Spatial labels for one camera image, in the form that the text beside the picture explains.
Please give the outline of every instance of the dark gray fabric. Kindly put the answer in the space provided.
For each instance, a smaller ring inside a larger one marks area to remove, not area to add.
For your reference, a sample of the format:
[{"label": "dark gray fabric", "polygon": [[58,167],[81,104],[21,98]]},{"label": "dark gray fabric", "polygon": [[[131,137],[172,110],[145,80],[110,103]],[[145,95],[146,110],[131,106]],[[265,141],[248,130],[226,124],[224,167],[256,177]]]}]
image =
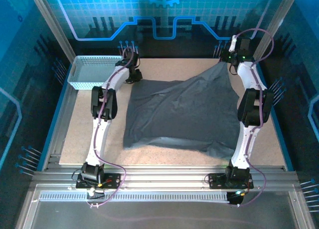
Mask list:
[{"label": "dark gray fabric", "polygon": [[223,62],[186,81],[141,80],[132,88],[124,149],[154,145],[230,159],[239,135],[237,101]]}]

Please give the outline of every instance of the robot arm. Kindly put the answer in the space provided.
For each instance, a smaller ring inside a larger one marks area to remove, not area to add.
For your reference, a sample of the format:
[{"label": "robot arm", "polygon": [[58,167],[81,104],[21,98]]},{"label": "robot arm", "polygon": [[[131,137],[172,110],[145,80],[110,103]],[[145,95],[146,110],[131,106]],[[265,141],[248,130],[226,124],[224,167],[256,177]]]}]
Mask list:
[{"label": "robot arm", "polygon": [[77,188],[83,188],[83,185],[87,188],[88,185],[99,185],[105,182],[104,164],[97,156],[103,158],[108,130],[112,119],[117,114],[116,92],[124,82],[132,84],[142,79],[141,72],[136,69],[138,58],[139,55],[136,52],[129,52],[125,59],[116,63],[114,71],[107,81],[101,86],[93,87],[92,89],[93,134],[86,162],[83,164],[81,174],[78,177]]},{"label": "robot arm", "polygon": [[[263,123],[266,123],[270,115],[274,94],[263,85],[256,65],[253,65],[254,59],[249,52],[249,43],[250,39],[233,36],[229,50],[225,49],[221,53],[220,61],[234,66],[243,82],[245,94],[237,113],[240,132],[235,152],[226,167],[225,177],[217,174],[209,175],[211,189],[253,188],[248,160],[256,136],[260,131],[259,108],[262,107],[262,120]],[[262,102],[259,102],[260,89],[262,90]]]}]

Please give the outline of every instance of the blue-tipped pin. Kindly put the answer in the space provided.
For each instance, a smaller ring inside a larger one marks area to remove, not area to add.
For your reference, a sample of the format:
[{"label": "blue-tipped pin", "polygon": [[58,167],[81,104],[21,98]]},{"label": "blue-tipped pin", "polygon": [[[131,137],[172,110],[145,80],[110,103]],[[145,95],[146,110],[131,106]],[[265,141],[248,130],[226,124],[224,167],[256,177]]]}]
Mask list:
[{"label": "blue-tipped pin", "polygon": [[32,158],[32,159],[34,159],[34,160],[36,160],[36,161],[39,161],[39,159],[37,159],[37,158],[31,156],[29,153],[25,153],[25,155],[26,155],[26,157],[28,157],[28,158]]},{"label": "blue-tipped pin", "polygon": [[284,83],[282,83],[279,87],[276,88],[276,90],[274,91],[274,95],[278,93],[282,86],[284,86]]},{"label": "blue-tipped pin", "polygon": [[273,91],[273,90],[275,89],[276,85],[277,85],[282,79],[283,79],[282,76],[279,78],[279,80],[276,79],[275,82],[269,87],[269,90],[272,90],[272,91]]},{"label": "blue-tipped pin", "polygon": [[31,165],[31,164],[28,164],[26,161],[23,161],[23,162],[22,162],[22,165],[23,165],[23,166],[29,166],[29,167],[31,167],[31,168],[37,169],[37,167],[34,167],[34,166]]},{"label": "blue-tipped pin", "polygon": [[280,96],[280,98],[277,98],[277,100],[275,102],[273,102],[273,106],[275,106],[276,104],[279,103],[280,100],[282,100],[284,98],[284,96]]},{"label": "blue-tipped pin", "polygon": [[36,150],[35,148],[32,148],[32,146],[31,146],[31,145],[29,145],[29,146],[28,146],[28,149],[29,149],[29,150],[33,150],[33,151],[35,151],[35,152],[37,152],[37,153],[41,154],[41,152],[40,152],[40,151]]},{"label": "blue-tipped pin", "polygon": [[24,159],[24,160],[26,160],[26,161],[28,161],[28,162],[30,162],[30,163],[34,163],[34,164],[38,165],[37,163],[33,162],[32,160],[23,157],[21,154],[18,155],[18,158],[19,158],[19,159]]},{"label": "blue-tipped pin", "polygon": [[306,203],[314,203],[314,202],[318,202],[319,198],[317,200],[311,200],[311,201],[306,201]]},{"label": "blue-tipped pin", "polygon": [[131,41],[131,44],[132,44],[132,46],[133,46],[133,52],[135,52],[134,41]]},{"label": "blue-tipped pin", "polygon": [[279,95],[274,97],[274,101],[276,101],[287,89],[284,89]]},{"label": "blue-tipped pin", "polygon": [[220,44],[221,44],[221,40],[219,41],[219,44],[218,44],[218,47],[217,47],[217,53],[216,53],[216,56],[217,56],[217,54],[218,54],[218,52],[219,52],[219,48],[220,48]]},{"label": "blue-tipped pin", "polygon": [[213,57],[216,57],[216,55],[215,55],[215,53],[216,53],[216,49],[217,49],[217,45],[215,45],[215,50],[214,50]]},{"label": "blue-tipped pin", "polygon": [[307,186],[307,187],[304,187],[304,188],[301,188],[301,189],[313,188],[313,187],[317,187],[317,186],[319,186],[319,184],[315,184],[315,185]]},{"label": "blue-tipped pin", "polygon": [[303,192],[303,194],[306,194],[306,193],[318,193],[318,191],[319,191],[318,188],[315,188],[314,190]]},{"label": "blue-tipped pin", "polygon": [[122,52],[123,52],[123,45],[122,45],[122,41],[119,41],[119,44],[121,45],[121,49],[122,49]]},{"label": "blue-tipped pin", "polygon": [[304,184],[307,184],[307,183],[315,183],[315,180],[313,178],[311,178],[311,180],[308,181],[308,182],[300,183],[300,186],[304,185]]},{"label": "blue-tipped pin", "polygon": [[33,170],[31,170],[31,169],[29,169],[29,168],[26,168],[26,167],[23,167],[23,166],[19,165],[18,163],[15,163],[14,166],[15,166],[16,168],[23,168],[23,169],[29,170],[29,171],[31,171],[31,172],[34,172]]},{"label": "blue-tipped pin", "polygon": [[122,55],[121,53],[121,46],[118,46],[118,50],[119,50],[119,53],[120,53],[120,56]]},{"label": "blue-tipped pin", "polygon": [[33,154],[33,155],[35,155],[35,156],[37,156],[37,157],[40,157],[38,154],[36,154],[36,153],[33,153],[32,151],[30,151],[30,150],[28,150],[28,149],[26,149],[25,147],[21,147],[21,150],[22,151],[27,151],[27,152],[29,152],[29,153],[31,153],[31,154]]},{"label": "blue-tipped pin", "polygon": [[23,170],[23,169],[20,169],[20,170],[19,170],[19,173],[20,173],[20,174],[24,173],[24,174],[27,174],[27,175],[33,176],[33,174],[30,174],[30,173],[24,172],[24,170]]},{"label": "blue-tipped pin", "polygon": [[221,52],[222,52],[223,48],[224,48],[224,46],[223,46],[223,45],[221,45],[221,46],[220,46],[220,52],[219,52],[219,54],[218,54],[218,57],[220,57],[220,54],[221,54]]}]

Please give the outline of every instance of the light blue plastic basket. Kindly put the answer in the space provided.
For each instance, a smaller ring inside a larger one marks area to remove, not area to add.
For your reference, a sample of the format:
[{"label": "light blue plastic basket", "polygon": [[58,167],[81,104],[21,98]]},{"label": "light blue plastic basket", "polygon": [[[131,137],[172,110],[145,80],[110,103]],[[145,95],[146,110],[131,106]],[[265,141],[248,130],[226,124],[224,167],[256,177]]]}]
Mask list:
[{"label": "light blue plastic basket", "polygon": [[76,56],[68,83],[76,90],[91,90],[94,86],[100,86],[121,59],[121,56]]}]

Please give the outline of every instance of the blue wall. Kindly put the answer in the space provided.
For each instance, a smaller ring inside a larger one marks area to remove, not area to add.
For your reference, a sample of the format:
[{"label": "blue wall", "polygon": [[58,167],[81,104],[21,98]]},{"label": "blue wall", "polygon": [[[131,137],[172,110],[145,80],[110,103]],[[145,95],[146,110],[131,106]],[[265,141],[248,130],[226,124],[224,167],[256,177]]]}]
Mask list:
[{"label": "blue wall", "polygon": [[[133,18],[153,17],[157,36],[172,36],[172,19],[177,16],[195,16],[204,21],[217,35],[229,37],[229,30],[256,26],[268,0],[48,0],[69,39],[79,41],[106,40],[114,38],[116,30]],[[267,14],[273,14],[281,0],[272,0]],[[268,25],[270,17],[265,18]],[[137,35],[127,40],[141,40],[153,26],[150,20],[137,23]],[[192,24],[180,21],[176,37],[192,39]]]},{"label": "blue wall", "polygon": [[[14,228],[31,180],[15,164],[22,165],[20,154],[26,156],[22,146],[39,151],[44,146],[62,88],[51,67],[65,56],[33,0],[0,0],[0,25],[0,87],[20,102],[22,111],[0,167],[0,227]],[[16,120],[15,105],[0,93],[0,157]]]}]

